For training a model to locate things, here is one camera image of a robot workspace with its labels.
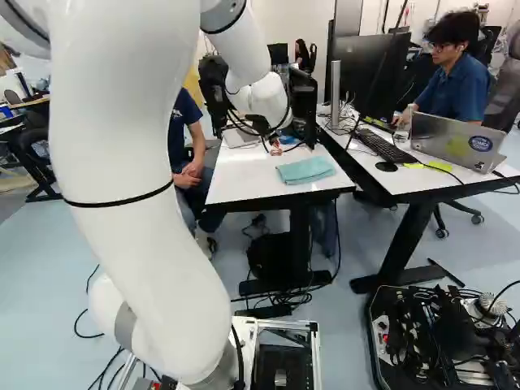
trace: silver laptop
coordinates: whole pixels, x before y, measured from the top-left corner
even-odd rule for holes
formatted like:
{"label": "silver laptop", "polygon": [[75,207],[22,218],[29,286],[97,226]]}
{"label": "silver laptop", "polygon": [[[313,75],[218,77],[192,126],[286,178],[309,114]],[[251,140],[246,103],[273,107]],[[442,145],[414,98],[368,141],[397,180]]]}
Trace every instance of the silver laptop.
{"label": "silver laptop", "polygon": [[260,141],[259,136],[251,136],[236,128],[224,130],[222,137],[226,140],[227,146],[230,148],[240,148],[241,146],[256,144]]}
{"label": "silver laptop", "polygon": [[412,116],[412,149],[481,173],[505,160],[498,151],[506,135],[494,128],[422,112]]}

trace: person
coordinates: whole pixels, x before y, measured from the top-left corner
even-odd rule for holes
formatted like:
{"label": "person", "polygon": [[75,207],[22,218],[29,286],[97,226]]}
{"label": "person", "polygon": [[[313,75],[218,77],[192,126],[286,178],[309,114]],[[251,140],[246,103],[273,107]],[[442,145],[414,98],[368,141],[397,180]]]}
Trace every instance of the person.
{"label": "person", "polygon": [[310,66],[310,56],[307,50],[306,42],[303,39],[297,39],[294,44],[294,61],[298,64],[298,68],[302,71]]}
{"label": "person", "polygon": [[[185,88],[181,88],[168,128],[168,156],[180,212],[204,254],[211,258],[216,250],[213,233],[224,213],[205,210],[213,169],[204,166],[206,139],[200,119],[202,112]],[[184,126],[193,140],[193,159],[184,150]]]}
{"label": "person", "polygon": [[491,76],[468,52],[479,36],[479,17],[472,11],[450,12],[428,32],[433,63],[440,65],[427,87],[394,124],[410,122],[412,111],[480,125],[488,104]]}

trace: desk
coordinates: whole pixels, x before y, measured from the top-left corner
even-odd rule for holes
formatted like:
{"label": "desk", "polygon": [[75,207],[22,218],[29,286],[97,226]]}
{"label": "desk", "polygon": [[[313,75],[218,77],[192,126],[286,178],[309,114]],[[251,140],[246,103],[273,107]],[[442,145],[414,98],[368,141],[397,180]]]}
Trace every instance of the desk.
{"label": "desk", "polygon": [[[317,122],[322,128],[325,127],[327,121],[326,118],[317,118]],[[390,134],[366,124],[362,126],[370,128],[387,141],[392,142]],[[520,181],[520,171],[505,162],[496,170],[506,178],[493,174],[482,175],[451,164],[452,173],[462,182],[467,183],[466,185],[461,185],[446,173],[428,168],[399,167],[396,172],[383,172],[375,167],[375,164],[383,159],[372,155],[374,152],[357,140],[352,140],[349,152],[346,153],[345,146],[348,140],[348,135],[338,136],[327,129],[320,133],[320,141],[327,147],[327,150],[345,169],[349,177],[370,197],[382,204],[409,204],[379,273],[350,281],[350,286],[355,293],[373,292],[381,284],[407,285],[443,278],[444,273],[435,266],[405,269],[423,236],[436,204],[503,189],[512,185],[512,181]],[[412,150],[409,142],[396,145],[423,163],[443,161]]]}
{"label": "desk", "polygon": [[[276,166],[317,155],[329,159],[336,168],[335,175],[308,184],[286,185],[281,181]],[[307,267],[310,256],[310,207],[335,199],[354,188],[354,183],[322,145],[316,145],[314,151],[300,146],[281,156],[271,156],[260,144],[230,149],[223,141],[206,208],[219,208],[227,212],[291,210],[290,232],[282,235],[286,240],[284,243],[288,244],[284,246],[290,252],[293,280],[284,286],[268,284],[259,279],[246,280],[239,285],[240,295],[246,297],[280,291],[281,288],[307,287],[309,280],[312,280],[312,285],[329,284],[332,279],[330,272],[314,271],[310,274]]]}
{"label": "desk", "polygon": [[12,110],[17,110],[19,108],[27,108],[30,106],[37,106],[38,104],[47,103],[50,102],[50,95],[44,95],[43,97],[40,97],[39,99],[32,100],[30,102],[22,102],[18,104],[10,104],[9,108]]}

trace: hand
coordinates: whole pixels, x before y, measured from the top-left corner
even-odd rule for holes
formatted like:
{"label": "hand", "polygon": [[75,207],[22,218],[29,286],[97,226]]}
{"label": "hand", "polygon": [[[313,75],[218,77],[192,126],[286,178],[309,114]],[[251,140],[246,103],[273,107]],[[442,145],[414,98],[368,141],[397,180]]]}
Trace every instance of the hand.
{"label": "hand", "polygon": [[202,169],[204,169],[204,161],[194,159],[191,163],[184,167],[181,174],[200,178],[202,175]]}
{"label": "hand", "polygon": [[410,110],[406,109],[401,115],[396,115],[393,117],[392,124],[396,126],[404,126],[405,124],[409,124],[410,120]]}
{"label": "hand", "polygon": [[182,189],[197,187],[201,183],[200,179],[198,179],[197,177],[192,177],[190,175],[173,173],[171,177],[173,177],[173,184]]}

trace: laptop sticker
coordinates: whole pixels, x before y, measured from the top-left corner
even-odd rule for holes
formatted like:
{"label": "laptop sticker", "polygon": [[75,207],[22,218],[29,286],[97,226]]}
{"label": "laptop sticker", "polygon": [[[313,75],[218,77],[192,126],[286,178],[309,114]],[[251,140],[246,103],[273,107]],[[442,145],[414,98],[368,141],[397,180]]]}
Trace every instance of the laptop sticker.
{"label": "laptop sticker", "polygon": [[471,149],[477,152],[488,152],[493,149],[493,142],[486,136],[473,136],[469,140]]}

